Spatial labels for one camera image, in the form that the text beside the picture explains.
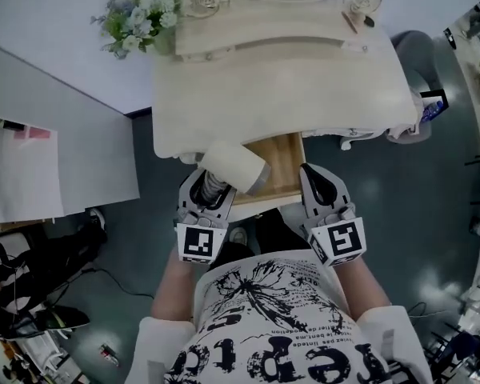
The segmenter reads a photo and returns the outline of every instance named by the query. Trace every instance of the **small bottle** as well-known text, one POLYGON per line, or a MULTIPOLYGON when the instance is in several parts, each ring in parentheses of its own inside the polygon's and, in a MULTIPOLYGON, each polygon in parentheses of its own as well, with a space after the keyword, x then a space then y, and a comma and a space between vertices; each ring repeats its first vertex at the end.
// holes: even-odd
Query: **small bottle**
POLYGON ((421 122, 432 121, 436 118, 442 111, 443 103, 442 101, 432 102, 423 110, 423 116, 421 122))
POLYGON ((110 347, 108 347, 107 344, 103 344, 99 348, 99 353, 104 357, 105 360, 107 360, 108 362, 111 362, 116 367, 119 367, 118 358, 115 356, 114 352, 112 351, 112 349, 110 347))

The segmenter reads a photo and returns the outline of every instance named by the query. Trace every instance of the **flower bouquet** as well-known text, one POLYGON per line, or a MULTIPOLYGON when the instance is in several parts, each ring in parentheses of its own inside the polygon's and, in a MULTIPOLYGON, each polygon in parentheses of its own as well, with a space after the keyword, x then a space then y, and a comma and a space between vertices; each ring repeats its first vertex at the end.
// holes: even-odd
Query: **flower bouquet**
POLYGON ((145 53, 154 46, 161 54, 168 54, 168 45, 178 22, 180 0, 109 0, 106 15, 90 18, 90 23, 102 27, 102 35, 115 41, 105 44, 102 50, 124 59, 129 52, 145 53))

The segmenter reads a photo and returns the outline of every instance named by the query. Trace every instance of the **wooden drawer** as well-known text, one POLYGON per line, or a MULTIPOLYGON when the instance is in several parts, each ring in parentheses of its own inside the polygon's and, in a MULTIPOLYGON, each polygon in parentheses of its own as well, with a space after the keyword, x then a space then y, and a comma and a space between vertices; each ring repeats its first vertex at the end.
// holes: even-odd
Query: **wooden drawer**
POLYGON ((265 159, 272 170, 265 186, 255 196, 237 193, 234 205, 300 195, 298 170, 306 161, 300 133, 278 135, 245 147, 265 159))

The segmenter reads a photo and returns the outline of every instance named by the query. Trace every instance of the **cable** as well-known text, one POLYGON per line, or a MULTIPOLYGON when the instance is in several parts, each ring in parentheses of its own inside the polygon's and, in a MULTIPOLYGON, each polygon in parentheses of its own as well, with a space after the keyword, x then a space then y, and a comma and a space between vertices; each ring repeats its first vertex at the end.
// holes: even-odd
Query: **cable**
POLYGON ((433 313, 421 314, 419 316, 409 316, 409 318, 425 318, 425 317, 435 316, 436 314, 448 313, 448 312, 449 310, 440 310, 440 311, 435 311, 433 313))
POLYGON ((16 320, 16 313, 19 313, 18 311, 18 300, 16 300, 16 272, 18 269, 14 269, 14 313, 13 313, 13 321, 11 323, 12 326, 14 326, 14 321, 16 320))
POLYGON ((135 293, 135 292, 131 292, 131 291, 128 291, 126 290, 122 284, 120 282, 118 282, 118 280, 112 275, 111 272, 109 272, 108 270, 106 269, 102 269, 102 268, 90 268, 90 269, 85 269, 85 270, 82 270, 82 272, 77 276, 75 277, 73 280, 70 280, 70 281, 66 281, 64 282, 63 284, 61 284, 59 287, 57 287, 56 289, 53 289, 51 291, 51 293, 55 292, 56 290, 59 290, 61 288, 64 287, 64 290, 60 293, 60 295, 57 297, 57 299, 54 301, 54 303, 52 304, 52 306, 55 306, 58 301, 64 296, 64 294, 66 294, 66 292, 68 291, 68 289, 70 288, 71 284, 73 284, 73 282, 75 282, 78 278, 80 278, 81 276, 83 276, 84 274, 88 274, 88 273, 97 273, 97 272, 103 272, 103 273, 106 273, 108 274, 108 276, 114 280, 115 284, 118 285, 119 289, 121 289, 125 294, 128 294, 130 296, 137 296, 137 297, 145 297, 145 298, 151 298, 151 299, 154 299, 154 296, 152 294, 146 294, 146 293, 135 293))
POLYGON ((112 280, 114 280, 115 283, 118 285, 119 289, 121 289, 124 293, 129 294, 130 296, 152 298, 154 300, 154 296, 152 294, 129 292, 128 290, 126 290, 124 287, 121 286, 121 283, 119 283, 118 280, 108 270, 101 269, 101 268, 98 267, 96 269, 89 269, 88 271, 91 272, 92 270, 94 270, 94 272, 105 272, 106 274, 108 274, 110 276, 110 278, 112 278, 112 280))
MULTIPOLYGON (((407 315, 409 318, 427 318, 430 316, 435 316, 437 314, 442 314, 442 313, 448 313, 451 310, 440 310, 440 311, 435 311, 433 313, 425 313, 426 312, 426 303, 425 302, 418 302, 414 306, 412 306, 410 309, 407 311, 407 315), (418 306, 423 305, 422 311, 420 314, 417 314, 415 316, 410 315, 410 312, 412 312, 414 309, 416 309, 418 306)), ((416 320, 415 322, 412 322, 413 326, 416 326, 418 324, 419 320, 416 320)))

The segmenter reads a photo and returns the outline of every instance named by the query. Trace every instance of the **white flower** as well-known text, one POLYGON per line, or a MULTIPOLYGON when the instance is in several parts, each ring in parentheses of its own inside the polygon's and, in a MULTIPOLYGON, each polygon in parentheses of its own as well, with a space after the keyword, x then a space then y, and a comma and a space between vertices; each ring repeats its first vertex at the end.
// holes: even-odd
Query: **white flower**
POLYGON ((139 26, 138 31, 141 35, 149 34, 152 31, 153 26, 151 25, 151 20, 144 20, 139 26))
POLYGON ((178 16, 174 13, 164 13, 160 17, 160 26, 165 29, 169 29, 173 26, 176 26, 176 22, 178 21, 178 16))
POLYGON ((153 4, 154 0, 140 0, 140 2, 138 2, 138 6, 145 11, 150 11, 153 4))
POLYGON ((139 37, 129 35, 122 41, 122 48, 126 51, 132 51, 138 48, 138 44, 141 42, 139 37))
POLYGON ((158 4, 164 13, 174 11, 174 0, 158 0, 158 4))
POLYGON ((135 7, 130 18, 128 18, 128 26, 133 29, 134 26, 141 24, 144 20, 146 20, 146 12, 140 7, 135 7))

